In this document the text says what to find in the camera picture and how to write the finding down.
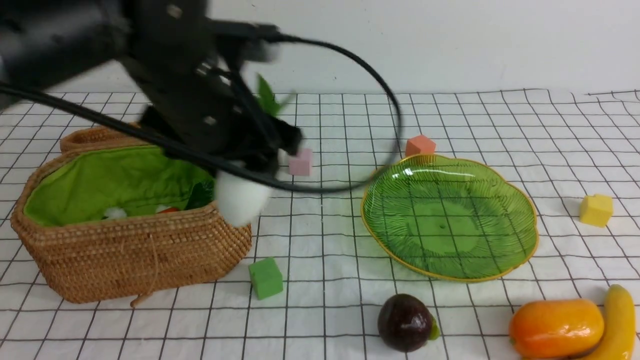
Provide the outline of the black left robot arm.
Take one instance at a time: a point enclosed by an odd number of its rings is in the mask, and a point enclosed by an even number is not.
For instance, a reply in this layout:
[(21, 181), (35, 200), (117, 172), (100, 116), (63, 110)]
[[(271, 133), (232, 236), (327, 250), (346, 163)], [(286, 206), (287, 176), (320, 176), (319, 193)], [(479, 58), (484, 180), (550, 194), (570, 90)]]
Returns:
[(135, 137), (274, 175), (299, 128), (268, 114), (244, 83), (266, 60), (272, 25), (213, 20), (205, 0), (3, 0), (1, 80), (45, 91), (116, 60), (150, 101)]

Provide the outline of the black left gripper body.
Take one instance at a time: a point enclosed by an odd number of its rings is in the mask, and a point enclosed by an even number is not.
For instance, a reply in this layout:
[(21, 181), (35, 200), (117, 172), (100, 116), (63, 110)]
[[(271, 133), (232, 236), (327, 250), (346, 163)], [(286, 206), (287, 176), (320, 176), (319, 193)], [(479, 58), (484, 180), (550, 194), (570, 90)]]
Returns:
[(151, 101), (144, 130), (270, 176), (279, 151), (301, 148), (302, 130), (263, 112), (240, 74), (245, 62), (222, 59), (210, 30), (137, 31), (121, 62)]

